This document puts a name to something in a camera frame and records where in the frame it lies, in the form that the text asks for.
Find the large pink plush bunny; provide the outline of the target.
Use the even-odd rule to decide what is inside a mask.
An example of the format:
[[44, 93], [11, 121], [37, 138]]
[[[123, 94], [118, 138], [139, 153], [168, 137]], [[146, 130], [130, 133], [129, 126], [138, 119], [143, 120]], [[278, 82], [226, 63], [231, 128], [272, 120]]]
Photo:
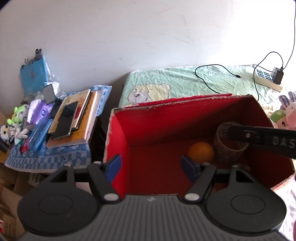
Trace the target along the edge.
[[287, 120], [288, 127], [291, 130], [296, 128], [296, 107], [295, 107], [295, 93], [292, 91], [288, 92], [288, 97], [280, 95], [279, 100], [281, 105], [285, 109], [285, 117]]

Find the red cardboard box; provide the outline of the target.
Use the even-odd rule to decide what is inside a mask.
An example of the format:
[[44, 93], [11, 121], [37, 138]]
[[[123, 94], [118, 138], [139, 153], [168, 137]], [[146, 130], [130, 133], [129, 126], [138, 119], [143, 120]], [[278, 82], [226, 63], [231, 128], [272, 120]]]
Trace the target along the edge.
[[104, 159], [119, 154], [122, 166], [112, 186], [120, 197], [184, 195], [192, 184], [181, 168], [181, 157], [194, 143], [213, 144], [226, 121], [271, 126], [250, 95], [194, 96], [113, 109]]

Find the white plush toy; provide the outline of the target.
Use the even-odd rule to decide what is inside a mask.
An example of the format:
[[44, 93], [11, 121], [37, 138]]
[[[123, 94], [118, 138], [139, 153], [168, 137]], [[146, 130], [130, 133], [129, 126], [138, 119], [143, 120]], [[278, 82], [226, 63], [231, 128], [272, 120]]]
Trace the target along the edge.
[[19, 124], [15, 124], [12, 126], [2, 125], [1, 139], [7, 144], [14, 143], [15, 145], [17, 145], [28, 138], [29, 131], [30, 130], [28, 128], [23, 128]]

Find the blue plastic bag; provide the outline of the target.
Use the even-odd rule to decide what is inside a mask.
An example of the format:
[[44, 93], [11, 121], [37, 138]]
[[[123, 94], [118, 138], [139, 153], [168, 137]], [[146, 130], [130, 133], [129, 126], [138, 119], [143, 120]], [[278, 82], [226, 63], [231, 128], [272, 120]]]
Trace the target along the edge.
[[59, 83], [51, 73], [42, 49], [35, 50], [34, 57], [27, 57], [20, 68], [21, 84], [24, 97], [42, 92], [49, 84], [53, 85], [54, 93], [59, 91]]

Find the white power strip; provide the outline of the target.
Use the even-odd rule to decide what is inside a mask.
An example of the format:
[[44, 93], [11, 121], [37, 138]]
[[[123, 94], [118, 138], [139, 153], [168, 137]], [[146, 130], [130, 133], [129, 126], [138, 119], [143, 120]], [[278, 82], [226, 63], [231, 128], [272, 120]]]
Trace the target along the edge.
[[255, 69], [254, 80], [256, 84], [260, 84], [278, 92], [282, 91], [282, 86], [274, 83], [271, 74], [264, 70]]

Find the orange wooden gourd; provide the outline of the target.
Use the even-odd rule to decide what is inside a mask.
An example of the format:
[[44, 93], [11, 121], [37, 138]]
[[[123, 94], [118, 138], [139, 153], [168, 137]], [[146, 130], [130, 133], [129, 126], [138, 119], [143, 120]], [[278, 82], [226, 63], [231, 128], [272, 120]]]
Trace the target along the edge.
[[214, 158], [214, 149], [206, 142], [197, 142], [191, 145], [187, 155], [197, 163], [210, 162]]

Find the blue checkered cloth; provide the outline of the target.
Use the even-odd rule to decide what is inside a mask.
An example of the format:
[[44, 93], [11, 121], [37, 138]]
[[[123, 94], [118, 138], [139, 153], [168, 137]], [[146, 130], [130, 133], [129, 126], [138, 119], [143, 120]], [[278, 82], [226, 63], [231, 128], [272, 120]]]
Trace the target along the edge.
[[37, 152], [21, 152], [22, 144], [13, 145], [5, 166], [20, 172], [52, 173], [66, 163], [76, 168], [84, 168], [91, 163], [89, 144], [47, 148], [44, 140]]

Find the green frog plush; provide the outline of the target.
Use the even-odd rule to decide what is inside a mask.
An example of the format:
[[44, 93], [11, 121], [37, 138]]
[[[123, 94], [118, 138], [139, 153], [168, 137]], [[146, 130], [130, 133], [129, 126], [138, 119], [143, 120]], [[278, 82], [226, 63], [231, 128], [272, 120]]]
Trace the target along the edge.
[[28, 112], [29, 112], [29, 105], [24, 104], [19, 107], [14, 108], [14, 113], [11, 118], [7, 119], [7, 124], [9, 126], [22, 126], [24, 122], [27, 120]]

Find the green bear bedsheet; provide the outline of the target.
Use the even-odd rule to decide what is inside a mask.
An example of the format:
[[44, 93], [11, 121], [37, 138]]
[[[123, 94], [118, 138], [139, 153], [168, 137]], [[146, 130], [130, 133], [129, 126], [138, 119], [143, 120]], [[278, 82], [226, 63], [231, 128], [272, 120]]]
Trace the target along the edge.
[[223, 69], [209, 66], [159, 68], [129, 73], [119, 107], [141, 103], [216, 93], [232, 95], [251, 94], [259, 100], [267, 115], [280, 108], [280, 95], [295, 92], [294, 86], [283, 85], [278, 92], [253, 81], [253, 67], [231, 66]]

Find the stack of books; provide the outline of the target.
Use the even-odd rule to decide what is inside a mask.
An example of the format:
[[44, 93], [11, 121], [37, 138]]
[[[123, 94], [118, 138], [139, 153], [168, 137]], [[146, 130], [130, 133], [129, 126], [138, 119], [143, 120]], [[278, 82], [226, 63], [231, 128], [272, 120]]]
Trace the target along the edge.
[[[51, 137], [47, 142], [47, 148], [57, 148], [88, 143], [92, 128], [95, 123], [96, 113], [101, 97], [101, 90], [91, 91], [91, 89], [87, 89], [65, 97], [53, 119], [50, 129], [48, 130], [48, 134], [50, 134]], [[72, 123], [70, 136], [61, 138], [59, 140], [54, 140], [53, 135], [64, 107], [76, 101], [78, 102], [78, 106]]]

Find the green plush toy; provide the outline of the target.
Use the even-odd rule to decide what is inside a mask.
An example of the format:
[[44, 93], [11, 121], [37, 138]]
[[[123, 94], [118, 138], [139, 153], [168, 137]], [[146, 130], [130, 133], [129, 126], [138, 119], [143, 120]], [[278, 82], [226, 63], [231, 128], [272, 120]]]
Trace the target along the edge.
[[287, 119], [285, 115], [285, 110], [276, 110], [271, 116], [270, 120], [275, 128], [285, 129], [287, 128]]

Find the purple tissue pack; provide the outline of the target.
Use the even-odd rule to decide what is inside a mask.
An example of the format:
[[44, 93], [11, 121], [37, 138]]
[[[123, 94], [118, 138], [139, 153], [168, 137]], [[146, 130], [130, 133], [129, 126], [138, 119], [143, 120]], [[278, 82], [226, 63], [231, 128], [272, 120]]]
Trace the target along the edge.
[[45, 100], [36, 99], [30, 103], [27, 122], [36, 125], [41, 119], [48, 118], [53, 109], [53, 103], [47, 104]]

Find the black charger adapter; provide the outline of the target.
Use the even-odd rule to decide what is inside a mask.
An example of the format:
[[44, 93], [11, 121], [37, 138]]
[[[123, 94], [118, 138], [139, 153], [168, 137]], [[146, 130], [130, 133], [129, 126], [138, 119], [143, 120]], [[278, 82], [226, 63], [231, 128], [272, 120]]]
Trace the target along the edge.
[[273, 69], [273, 83], [280, 85], [283, 78], [283, 68], [275, 67]]

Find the small square mirror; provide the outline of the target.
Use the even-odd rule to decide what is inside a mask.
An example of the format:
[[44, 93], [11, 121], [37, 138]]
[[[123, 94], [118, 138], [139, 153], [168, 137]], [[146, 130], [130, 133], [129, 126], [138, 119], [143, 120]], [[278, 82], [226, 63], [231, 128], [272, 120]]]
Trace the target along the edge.
[[52, 84], [46, 85], [42, 91], [46, 104], [50, 104], [56, 100], [56, 95]]

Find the blue pencil case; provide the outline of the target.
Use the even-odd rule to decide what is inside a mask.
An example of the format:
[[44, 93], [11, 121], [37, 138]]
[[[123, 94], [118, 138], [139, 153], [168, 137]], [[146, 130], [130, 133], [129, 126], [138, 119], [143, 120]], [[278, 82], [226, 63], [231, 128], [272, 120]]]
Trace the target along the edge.
[[51, 127], [52, 122], [52, 118], [43, 118], [37, 123], [37, 125], [33, 129], [33, 132], [29, 136], [28, 150], [37, 152], [40, 149], [41, 145], [47, 137], [48, 130]]

